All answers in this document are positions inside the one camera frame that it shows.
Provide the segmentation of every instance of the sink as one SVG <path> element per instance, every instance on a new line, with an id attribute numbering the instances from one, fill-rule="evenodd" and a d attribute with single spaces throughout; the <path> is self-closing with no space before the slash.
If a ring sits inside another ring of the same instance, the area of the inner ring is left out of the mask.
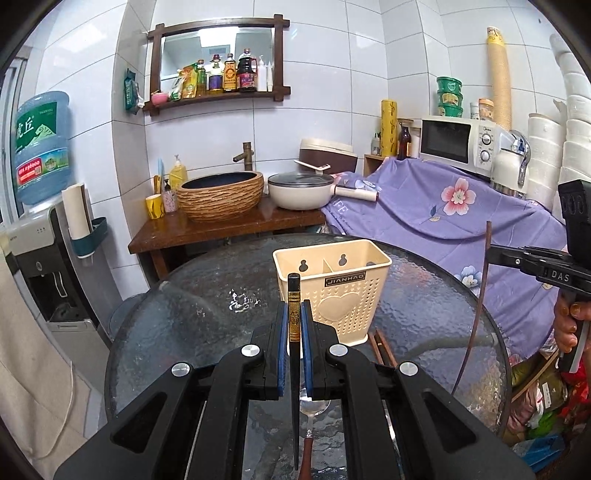
<path id="1" fill-rule="evenodd" d="M 264 184 L 262 173 L 257 171 L 208 175 L 178 188 L 178 206 L 191 220 L 226 220 L 259 203 Z"/>

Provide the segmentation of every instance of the pink flower print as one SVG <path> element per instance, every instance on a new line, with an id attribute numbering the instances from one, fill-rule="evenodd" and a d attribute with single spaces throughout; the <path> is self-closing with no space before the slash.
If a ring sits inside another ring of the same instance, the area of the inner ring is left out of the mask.
<path id="1" fill-rule="evenodd" d="M 441 199 L 447 202 L 443 211 L 451 216 L 454 213 L 465 215 L 468 213 L 468 205 L 476 200 L 476 193 L 468 190 L 466 179 L 457 179 L 455 187 L 447 187 L 441 193 Z"/>

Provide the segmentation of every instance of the round metal bolt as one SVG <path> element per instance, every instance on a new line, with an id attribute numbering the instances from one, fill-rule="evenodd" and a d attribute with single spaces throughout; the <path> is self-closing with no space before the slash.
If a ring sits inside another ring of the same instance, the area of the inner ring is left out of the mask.
<path id="1" fill-rule="evenodd" d="M 257 356 L 260 351 L 258 345 L 250 344 L 242 347 L 242 355 L 244 356 Z"/>
<path id="2" fill-rule="evenodd" d="M 407 377 L 412 377 L 413 375 L 417 374 L 418 367 L 412 362 L 404 362 L 402 365 L 400 365 L 400 372 Z"/>
<path id="3" fill-rule="evenodd" d="M 334 345 L 331 345 L 329 348 L 329 352 L 334 356 L 346 355 L 348 351 L 349 351 L 349 349 L 341 343 L 336 343 Z"/>
<path id="4" fill-rule="evenodd" d="M 180 363 L 173 365 L 171 372 L 175 377 L 184 377 L 191 371 L 189 364 Z"/>

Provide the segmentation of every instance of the heart-shaped emblem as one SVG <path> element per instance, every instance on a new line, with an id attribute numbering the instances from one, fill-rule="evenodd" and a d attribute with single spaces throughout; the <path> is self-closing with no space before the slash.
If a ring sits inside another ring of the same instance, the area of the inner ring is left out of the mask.
<path id="1" fill-rule="evenodd" d="M 361 295 L 356 291 L 350 291 L 340 297 L 326 297 L 318 304 L 318 313 L 329 322 L 338 322 L 341 318 L 350 313 L 360 300 Z"/>

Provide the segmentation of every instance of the round glass tabletop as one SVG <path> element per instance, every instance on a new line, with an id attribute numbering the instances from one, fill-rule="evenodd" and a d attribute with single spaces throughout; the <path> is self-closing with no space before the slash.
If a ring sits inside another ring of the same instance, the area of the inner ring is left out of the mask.
<path id="1" fill-rule="evenodd" d="M 272 253 L 353 239 L 290 234 L 219 248 L 195 258 L 152 288 L 121 326 L 106 374 L 108 417 L 120 412 L 179 361 L 214 364 L 249 342 L 255 327 L 275 318 L 280 300 Z M 380 328 L 397 361 L 412 360 L 451 391 L 474 321 L 476 297 L 438 266 L 390 245 L 392 258 L 370 332 Z M 375 361 L 369 342 L 357 347 Z M 508 358 L 496 324 L 483 309 L 456 398 L 500 433 L 510 395 Z M 289 382 L 277 402 L 251 402 L 243 479 L 293 477 Z M 300 415 L 301 437 L 307 417 Z M 332 401 L 314 421 L 312 468 L 322 478 L 346 478 L 340 404 Z"/>

